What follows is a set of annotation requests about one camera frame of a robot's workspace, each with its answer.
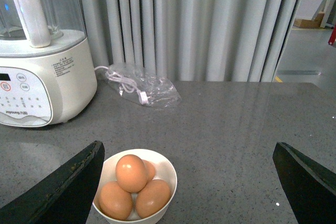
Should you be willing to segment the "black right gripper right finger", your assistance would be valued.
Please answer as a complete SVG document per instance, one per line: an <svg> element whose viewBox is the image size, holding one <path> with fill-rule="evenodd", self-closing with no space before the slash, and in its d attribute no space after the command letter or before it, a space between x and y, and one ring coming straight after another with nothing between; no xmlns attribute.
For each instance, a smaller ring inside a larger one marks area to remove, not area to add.
<svg viewBox="0 0 336 224"><path fill-rule="evenodd" d="M272 159L298 223L335 223L335 173L285 142Z"/></svg>

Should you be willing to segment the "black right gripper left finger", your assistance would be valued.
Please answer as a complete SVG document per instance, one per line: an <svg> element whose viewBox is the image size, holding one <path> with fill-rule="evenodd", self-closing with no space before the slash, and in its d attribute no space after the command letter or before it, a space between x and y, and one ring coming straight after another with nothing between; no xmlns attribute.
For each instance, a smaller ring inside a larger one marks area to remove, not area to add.
<svg viewBox="0 0 336 224"><path fill-rule="evenodd" d="M1 208L1 223L86 223L96 195L105 149L94 141Z"/></svg>

